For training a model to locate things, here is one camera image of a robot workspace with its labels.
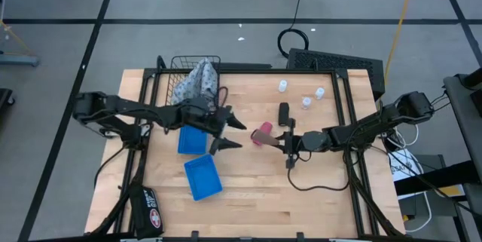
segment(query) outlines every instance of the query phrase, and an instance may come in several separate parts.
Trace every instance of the white bottle cap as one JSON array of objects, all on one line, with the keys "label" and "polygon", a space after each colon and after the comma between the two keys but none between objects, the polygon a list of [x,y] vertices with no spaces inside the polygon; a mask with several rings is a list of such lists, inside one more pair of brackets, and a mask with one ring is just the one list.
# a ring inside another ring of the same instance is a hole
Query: white bottle cap
[{"label": "white bottle cap", "polygon": [[317,90],[316,90],[316,99],[317,100],[320,100],[321,98],[323,98],[323,95],[325,94],[325,90],[323,89],[323,87],[319,87]]},{"label": "white bottle cap", "polygon": [[304,97],[303,98],[303,108],[307,109],[308,106],[311,104],[311,99],[309,97]]},{"label": "white bottle cap", "polygon": [[279,92],[285,92],[286,86],[288,86],[288,82],[286,80],[281,80],[278,87]]}]

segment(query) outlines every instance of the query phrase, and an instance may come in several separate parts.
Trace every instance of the black floor stripe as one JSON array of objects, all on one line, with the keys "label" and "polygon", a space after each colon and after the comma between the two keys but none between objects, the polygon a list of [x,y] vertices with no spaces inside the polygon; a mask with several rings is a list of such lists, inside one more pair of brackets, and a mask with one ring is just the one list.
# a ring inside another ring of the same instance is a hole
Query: black floor stripe
[{"label": "black floor stripe", "polygon": [[[145,25],[175,25],[175,24],[291,24],[293,19],[287,18],[229,18],[229,19],[105,19],[104,24],[145,24]],[[412,19],[404,24],[417,25],[451,25],[459,20]],[[398,19],[296,19],[296,24],[374,24],[396,25]]]},{"label": "black floor stripe", "polygon": [[90,35],[87,48],[85,49],[84,57],[82,57],[82,62],[77,72],[77,77],[75,77],[74,84],[72,86],[72,91],[69,96],[69,101],[67,102],[66,109],[64,110],[62,120],[60,121],[59,129],[56,132],[55,139],[53,140],[52,148],[45,163],[44,170],[38,182],[37,189],[30,204],[29,212],[27,213],[25,222],[23,223],[22,230],[18,237],[18,241],[27,241],[32,233],[32,228],[35,224],[35,220],[38,215],[38,211],[41,206],[41,202],[44,199],[45,191],[47,190],[47,185],[52,175],[53,167],[55,166],[55,161],[59,155],[60,146],[62,145],[63,138],[66,134],[67,126],[69,125],[70,115],[74,107],[74,98],[78,94],[81,88],[82,80],[84,79],[85,71],[92,56],[93,48],[96,44],[97,37],[99,36],[100,27],[102,25],[102,20],[104,19],[105,12],[107,11],[108,3],[110,0],[103,0],[102,6],[100,8],[99,15],[95,26],[93,27],[92,34]]},{"label": "black floor stripe", "polygon": [[[482,53],[480,52],[479,44],[475,39],[474,34],[470,29],[470,26],[468,25],[469,21],[465,19],[464,14],[462,13],[462,9],[460,9],[460,6],[457,0],[449,0],[449,1],[452,5],[453,10],[455,11],[455,15],[457,15],[457,18],[460,20],[460,24],[462,26],[462,29],[464,30],[465,37],[467,38],[467,41],[470,44],[470,48],[474,52],[475,59],[479,63],[479,66],[482,66]],[[475,23],[471,23],[471,24],[476,24],[477,22],[480,22],[480,20],[472,20],[472,21]]]},{"label": "black floor stripe", "polygon": [[[104,19],[102,24],[182,25],[182,24],[291,24],[283,18],[218,18],[218,19]],[[96,19],[5,19],[6,24],[95,24]],[[468,24],[482,24],[482,19],[466,20]],[[453,25],[459,19],[406,19],[404,25]],[[296,24],[360,24],[396,25],[398,19],[296,19]]]}]

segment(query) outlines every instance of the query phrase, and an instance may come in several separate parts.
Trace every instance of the gray cloth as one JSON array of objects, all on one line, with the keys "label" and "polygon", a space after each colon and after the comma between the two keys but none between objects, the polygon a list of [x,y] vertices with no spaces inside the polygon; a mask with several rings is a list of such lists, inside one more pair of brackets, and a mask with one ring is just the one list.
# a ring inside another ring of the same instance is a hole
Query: gray cloth
[{"label": "gray cloth", "polygon": [[189,75],[180,81],[172,94],[171,103],[174,105],[182,100],[204,97],[209,108],[214,107],[214,98],[218,92],[218,73],[207,58],[201,60]]}]

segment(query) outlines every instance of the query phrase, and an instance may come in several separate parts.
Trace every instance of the pink object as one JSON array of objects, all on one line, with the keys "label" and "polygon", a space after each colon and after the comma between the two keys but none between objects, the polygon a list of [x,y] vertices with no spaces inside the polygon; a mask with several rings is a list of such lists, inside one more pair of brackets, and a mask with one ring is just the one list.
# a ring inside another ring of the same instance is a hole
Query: pink object
[{"label": "pink object", "polygon": [[[263,125],[261,125],[261,127],[259,128],[259,130],[265,134],[270,134],[271,133],[271,129],[273,129],[273,125],[268,122],[268,121],[265,121],[263,123]],[[258,145],[258,146],[262,146],[263,143],[259,142],[259,141],[256,141],[256,140],[253,140],[253,143]]]}]

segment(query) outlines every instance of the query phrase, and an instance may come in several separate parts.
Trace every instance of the red logo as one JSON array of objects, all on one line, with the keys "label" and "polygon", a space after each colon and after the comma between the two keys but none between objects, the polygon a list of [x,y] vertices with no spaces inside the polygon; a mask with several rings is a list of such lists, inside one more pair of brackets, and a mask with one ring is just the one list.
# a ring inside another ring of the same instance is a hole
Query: red logo
[{"label": "red logo", "polygon": [[151,223],[154,227],[160,227],[160,216],[155,209],[151,209],[151,212],[149,213],[149,218],[151,219]]}]

